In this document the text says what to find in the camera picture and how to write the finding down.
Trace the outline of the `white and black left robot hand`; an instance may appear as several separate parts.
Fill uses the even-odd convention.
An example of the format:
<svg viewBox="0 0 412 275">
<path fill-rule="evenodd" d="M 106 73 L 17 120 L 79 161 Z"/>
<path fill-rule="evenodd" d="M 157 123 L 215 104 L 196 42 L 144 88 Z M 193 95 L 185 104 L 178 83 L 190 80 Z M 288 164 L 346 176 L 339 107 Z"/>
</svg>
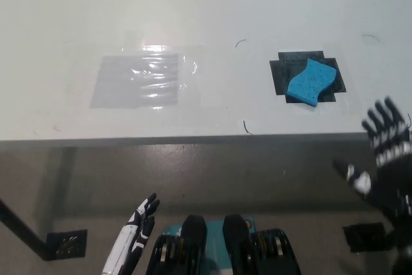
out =
<svg viewBox="0 0 412 275">
<path fill-rule="evenodd" d="M 102 274 L 132 274 L 155 225 L 160 205 L 156 193 L 146 198 L 122 227 L 106 260 Z"/>
</svg>

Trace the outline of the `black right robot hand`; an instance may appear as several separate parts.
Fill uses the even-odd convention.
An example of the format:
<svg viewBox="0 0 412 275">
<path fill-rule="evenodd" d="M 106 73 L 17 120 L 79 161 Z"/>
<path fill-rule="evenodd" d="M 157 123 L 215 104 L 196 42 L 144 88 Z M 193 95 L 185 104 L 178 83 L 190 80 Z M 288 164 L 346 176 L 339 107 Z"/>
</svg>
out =
<svg viewBox="0 0 412 275">
<path fill-rule="evenodd" d="M 376 101 L 361 122 L 373 151 L 373 175 L 345 160 L 332 166 L 341 178 L 393 226 L 397 246 L 411 243 L 411 124 L 390 97 Z"/>
</svg>

